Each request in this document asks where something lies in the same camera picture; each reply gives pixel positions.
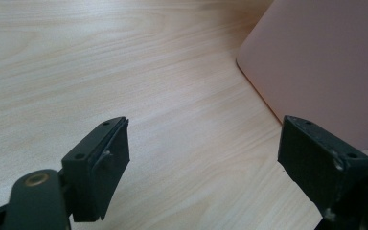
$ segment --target screw hole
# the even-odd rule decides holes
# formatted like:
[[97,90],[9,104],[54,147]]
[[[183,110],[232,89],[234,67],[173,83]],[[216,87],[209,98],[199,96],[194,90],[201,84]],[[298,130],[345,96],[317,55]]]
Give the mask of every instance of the screw hole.
[[357,158],[357,155],[354,153],[348,153],[347,155],[351,158]]
[[76,156],[74,156],[74,158],[76,158],[76,160],[81,160],[85,155],[82,153],[77,154]]

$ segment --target light wood surface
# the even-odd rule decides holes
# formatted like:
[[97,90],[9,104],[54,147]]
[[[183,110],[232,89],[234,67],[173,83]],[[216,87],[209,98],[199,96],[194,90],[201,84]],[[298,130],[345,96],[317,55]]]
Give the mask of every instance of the light wood surface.
[[130,119],[104,221],[73,229],[313,229],[281,125],[236,65],[270,0],[0,1],[0,205],[100,122]]

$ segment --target wood grain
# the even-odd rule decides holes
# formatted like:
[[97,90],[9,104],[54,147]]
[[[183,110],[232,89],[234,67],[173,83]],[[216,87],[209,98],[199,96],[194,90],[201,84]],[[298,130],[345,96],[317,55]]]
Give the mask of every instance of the wood grain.
[[0,2],[0,205],[98,123],[130,119],[104,221],[73,229],[313,229],[281,125],[238,69],[270,0]]

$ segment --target wooden table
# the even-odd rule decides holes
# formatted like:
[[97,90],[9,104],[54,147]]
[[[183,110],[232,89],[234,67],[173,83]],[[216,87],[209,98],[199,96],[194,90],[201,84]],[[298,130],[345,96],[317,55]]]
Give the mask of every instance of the wooden table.
[[235,62],[270,2],[0,1],[0,205],[127,116],[106,218],[73,229],[313,229],[277,163],[281,124]]

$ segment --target black plastic bracket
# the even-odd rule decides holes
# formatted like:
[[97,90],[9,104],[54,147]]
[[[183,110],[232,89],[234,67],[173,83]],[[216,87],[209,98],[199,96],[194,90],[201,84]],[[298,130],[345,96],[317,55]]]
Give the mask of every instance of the black plastic bracket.
[[104,219],[129,162],[128,120],[99,124],[62,159],[62,170],[19,178],[10,202],[0,207],[0,229],[71,229],[74,221]]
[[278,161],[316,205],[316,229],[368,229],[368,156],[322,127],[286,116]]

